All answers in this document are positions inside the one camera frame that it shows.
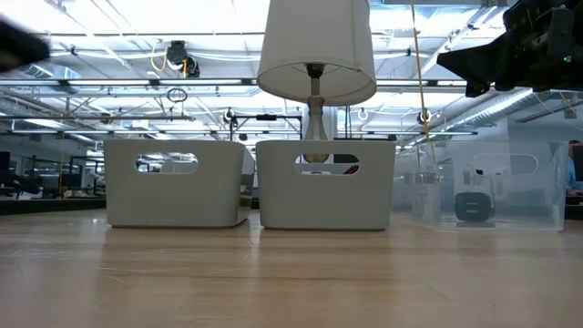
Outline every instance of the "lamp base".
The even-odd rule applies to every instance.
[[[306,140],[328,140],[323,124],[323,105],[325,99],[322,96],[308,97],[308,107],[310,108],[310,118],[308,123],[308,133]],[[308,163],[323,163],[330,157],[330,154],[304,154],[303,158]]]

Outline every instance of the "person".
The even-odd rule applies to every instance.
[[[573,147],[583,146],[578,140],[571,140],[568,143],[568,185],[567,194],[575,196],[583,194],[583,181],[577,181],[575,174],[575,160],[573,160]]]

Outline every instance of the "white storage bin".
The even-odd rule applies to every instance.
[[[140,154],[191,153],[197,163],[170,162],[139,172]],[[251,212],[255,161],[227,141],[107,140],[107,222],[114,227],[228,228]]]
[[[352,165],[296,163],[301,154],[311,153],[351,154],[360,168],[343,175]],[[388,228],[394,155],[395,145],[386,141],[258,143],[261,224],[291,230]]]
[[[413,179],[438,230],[563,230],[567,143],[445,141],[419,146]]]

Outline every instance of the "lamp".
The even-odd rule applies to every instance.
[[[257,85],[308,104],[306,139],[327,139],[324,103],[350,106],[376,93],[369,14],[367,0],[271,0]]]

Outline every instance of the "wooden table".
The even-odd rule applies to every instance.
[[[25,327],[583,326],[563,233],[111,230],[102,210],[0,220],[0,320]]]

